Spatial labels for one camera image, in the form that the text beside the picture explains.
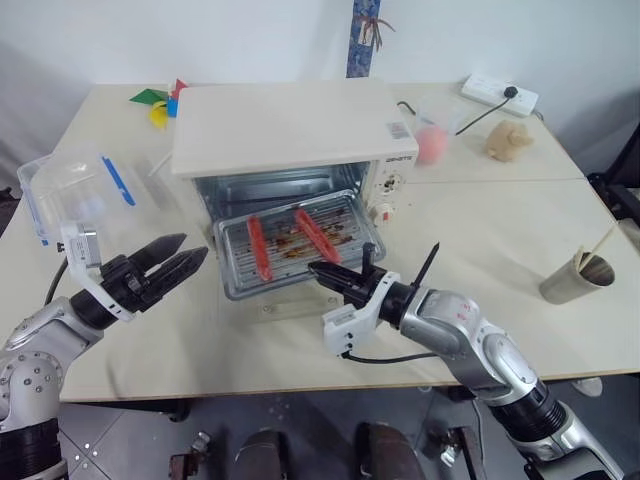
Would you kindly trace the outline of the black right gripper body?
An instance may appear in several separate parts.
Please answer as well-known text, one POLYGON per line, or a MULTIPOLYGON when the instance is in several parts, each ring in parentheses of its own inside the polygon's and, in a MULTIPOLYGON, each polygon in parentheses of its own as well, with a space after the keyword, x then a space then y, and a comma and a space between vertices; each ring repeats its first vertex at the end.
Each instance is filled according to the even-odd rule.
POLYGON ((375 268, 368 275, 351 272, 348 276, 348 286, 343 290, 344 304, 364 307, 387 273, 388 271, 382 268, 375 268))

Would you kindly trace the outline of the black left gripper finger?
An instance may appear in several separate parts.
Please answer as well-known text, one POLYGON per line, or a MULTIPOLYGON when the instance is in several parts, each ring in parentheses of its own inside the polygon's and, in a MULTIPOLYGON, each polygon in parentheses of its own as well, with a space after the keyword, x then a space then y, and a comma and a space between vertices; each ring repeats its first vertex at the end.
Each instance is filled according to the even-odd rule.
POLYGON ((131 255, 131 262, 140 271, 148 271, 171 258, 182 245, 187 235, 174 233, 153 240, 131 255))
POLYGON ((148 277, 149 297, 163 297, 182 282, 194 275, 208 254, 207 247, 198 247, 179 252, 148 277))

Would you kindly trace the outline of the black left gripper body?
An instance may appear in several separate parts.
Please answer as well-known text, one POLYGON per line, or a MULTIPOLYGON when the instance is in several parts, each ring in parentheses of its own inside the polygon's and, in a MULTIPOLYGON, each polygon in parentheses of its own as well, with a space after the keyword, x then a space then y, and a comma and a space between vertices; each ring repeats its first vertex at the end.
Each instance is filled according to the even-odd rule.
POLYGON ((147 277, 148 271, 159 264, 151 254, 118 255, 100 267, 101 286, 129 312, 144 312, 164 296, 156 282, 147 277))

